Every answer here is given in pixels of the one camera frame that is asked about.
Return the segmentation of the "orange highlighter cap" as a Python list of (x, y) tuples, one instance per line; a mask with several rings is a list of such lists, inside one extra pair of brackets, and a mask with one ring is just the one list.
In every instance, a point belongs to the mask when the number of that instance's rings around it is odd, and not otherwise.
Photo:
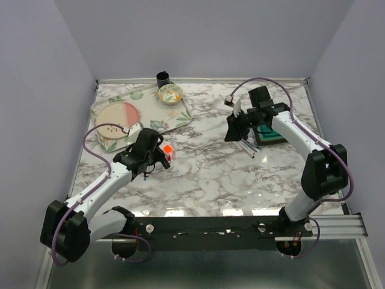
[(167, 154), (171, 154), (173, 152), (173, 148), (169, 144), (165, 145), (163, 150)]

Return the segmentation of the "peach cap white marker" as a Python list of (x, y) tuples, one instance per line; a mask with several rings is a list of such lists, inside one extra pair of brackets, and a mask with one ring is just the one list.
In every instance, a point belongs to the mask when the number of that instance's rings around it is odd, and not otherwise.
[(237, 148), (238, 148), (240, 151), (245, 152), (245, 149), (243, 148), (243, 146), (241, 146), (241, 145), (238, 144), (238, 143), (235, 143), (235, 144), (236, 144)]

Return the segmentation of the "green cap black highlighter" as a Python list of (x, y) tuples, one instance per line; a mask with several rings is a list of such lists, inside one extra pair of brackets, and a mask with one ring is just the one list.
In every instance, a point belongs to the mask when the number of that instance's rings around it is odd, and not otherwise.
[(166, 157), (162, 157), (160, 159), (160, 162), (163, 165), (164, 169), (169, 169), (171, 167), (169, 160)]

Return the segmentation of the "grey purple marker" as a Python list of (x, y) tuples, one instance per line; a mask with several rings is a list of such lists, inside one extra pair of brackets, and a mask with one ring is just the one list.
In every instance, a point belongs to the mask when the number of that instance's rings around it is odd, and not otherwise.
[(258, 149), (255, 146), (253, 146), (252, 144), (248, 143), (248, 146), (250, 149), (254, 150), (255, 152), (259, 152)]

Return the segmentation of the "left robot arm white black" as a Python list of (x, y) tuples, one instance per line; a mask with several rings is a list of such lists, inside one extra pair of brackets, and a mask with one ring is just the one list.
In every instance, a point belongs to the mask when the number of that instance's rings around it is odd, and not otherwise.
[(70, 199), (51, 202), (43, 221), (40, 241), (51, 249), (58, 266), (80, 259), (89, 245), (101, 238), (117, 234), (121, 238), (133, 232), (135, 216), (122, 207), (97, 216), (98, 210), (121, 188), (137, 176), (147, 174), (147, 168), (160, 162), (165, 169), (170, 164), (161, 149), (163, 136), (143, 128), (136, 141), (117, 153), (107, 170), (85, 190)]

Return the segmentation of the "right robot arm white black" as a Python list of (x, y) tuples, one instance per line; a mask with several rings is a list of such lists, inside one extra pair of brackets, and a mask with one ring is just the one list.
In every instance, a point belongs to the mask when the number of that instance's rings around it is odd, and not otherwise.
[(252, 129), (265, 125), (279, 133), (305, 161), (301, 188), (295, 198), (279, 212), (277, 230), (285, 236), (297, 231), (299, 223), (315, 210), (324, 197), (331, 196), (348, 185), (347, 150), (341, 144), (325, 141), (294, 116), (285, 103), (274, 103), (267, 87), (251, 91), (255, 106), (243, 111), (240, 101), (225, 98), (233, 111), (227, 117), (226, 142), (245, 142)]

